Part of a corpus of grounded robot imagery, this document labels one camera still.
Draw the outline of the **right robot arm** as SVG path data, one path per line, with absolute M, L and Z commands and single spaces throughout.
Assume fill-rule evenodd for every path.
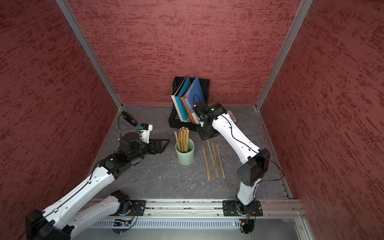
M 270 152 L 253 144 L 236 126 L 228 111 L 221 104 L 208 106 L 200 101 L 193 107 L 199 118 L 199 135 L 202 140 L 213 138 L 219 133 L 234 149 L 242 165 L 237 169 L 241 181 L 235 198 L 240 215 L 248 215 L 255 204 L 255 192 L 269 167 Z

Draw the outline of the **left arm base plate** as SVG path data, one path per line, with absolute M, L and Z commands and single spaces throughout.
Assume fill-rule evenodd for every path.
M 145 200 L 130 200 L 122 203 L 118 211 L 113 214 L 113 216 L 143 216 L 146 209 Z

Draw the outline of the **green metal cup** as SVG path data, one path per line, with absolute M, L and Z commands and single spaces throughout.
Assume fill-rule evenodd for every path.
M 195 144 L 192 139 L 189 139 L 188 152 L 182 153 L 179 151 L 178 144 L 175 144 L 178 161 L 183 166 L 188 166 L 194 162 L 195 159 Z

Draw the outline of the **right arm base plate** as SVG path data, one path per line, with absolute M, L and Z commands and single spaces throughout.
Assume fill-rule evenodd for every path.
M 223 213 L 225 217 L 262 217 L 263 210 L 261 202 L 253 200 L 248 205 L 243 205 L 240 201 L 223 201 Z

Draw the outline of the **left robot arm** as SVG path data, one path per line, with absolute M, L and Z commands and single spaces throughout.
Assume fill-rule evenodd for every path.
M 43 211 L 33 210 L 26 216 L 28 240 L 71 240 L 99 220 L 120 215 L 131 218 L 134 225 L 143 215 L 145 201 L 131 201 L 120 190 L 101 202 L 82 210 L 97 193 L 114 182 L 131 166 L 140 163 L 146 155 L 161 154 L 169 139 L 142 141 L 137 133 L 127 133 L 119 139 L 117 152 L 99 161 L 92 173 L 78 186 Z

